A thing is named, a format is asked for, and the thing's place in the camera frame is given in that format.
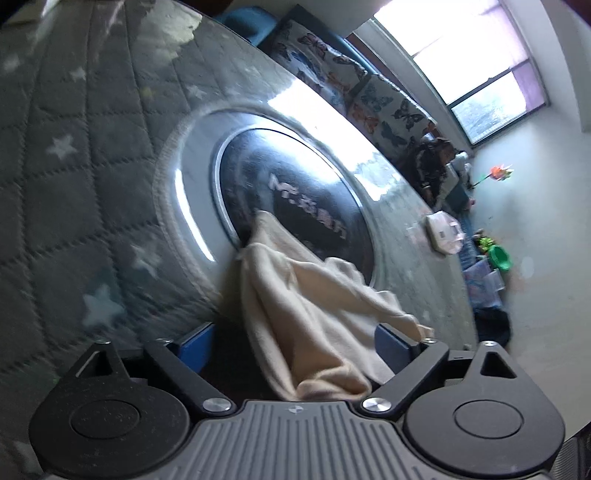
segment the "white wall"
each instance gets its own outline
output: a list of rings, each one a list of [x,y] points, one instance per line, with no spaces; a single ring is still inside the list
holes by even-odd
[[[417,103],[435,119],[441,133],[456,148],[465,150],[469,155],[472,155],[473,151],[466,136],[457,125],[447,106],[408,58],[406,52],[394,44],[375,22],[368,21],[364,23],[355,30],[355,34],[396,74],[396,77],[400,79],[404,87],[417,100]]]
[[[562,46],[577,98],[582,131],[591,129],[591,69],[583,49],[582,25],[561,0],[541,0]]]
[[[335,33],[346,37],[389,0],[234,0],[229,9],[259,5],[276,17],[300,4]]]
[[[583,60],[586,61],[580,78],[584,90],[579,96],[579,114],[583,118],[583,131],[591,132],[591,27],[574,11],[570,10],[570,13],[574,18],[584,52],[584,59],[575,55],[574,61],[580,61],[581,64],[583,64]]]

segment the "floor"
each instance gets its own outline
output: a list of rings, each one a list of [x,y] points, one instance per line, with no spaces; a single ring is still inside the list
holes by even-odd
[[[591,134],[544,108],[479,149],[475,228],[510,252],[510,353],[560,410],[567,437],[591,421]]]

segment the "blue bracket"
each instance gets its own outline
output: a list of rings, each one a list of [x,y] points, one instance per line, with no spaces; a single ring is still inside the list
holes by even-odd
[[[395,374],[402,371],[421,353],[418,342],[387,323],[380,323],[374,333],[375,351]]]
[[[176,356],[196,373],[205,367],[212,353],[214,328],[212,322],[204,323],[172,344]]]

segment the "clothing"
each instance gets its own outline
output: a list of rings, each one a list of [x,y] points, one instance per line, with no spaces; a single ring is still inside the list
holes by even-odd
[[[478,341],[492,340],[506,347],[511,340],[511,321],[504,310],[497,307],[474,309],[474,323]]]
[[[359,400],[392,371],[374,348],[389,323],[414,340],[433,331],[376,292],[338,258],[320,260],[268,212],[258,212],[242,251],[242,309],[259,366],[284,400]]]

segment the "black bag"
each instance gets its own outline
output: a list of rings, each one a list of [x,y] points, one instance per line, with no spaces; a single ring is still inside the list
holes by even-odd
[[[506,346],[511,340],[511,321],[504,310],[496,307],[474,309],[478,341],[492,340]]]

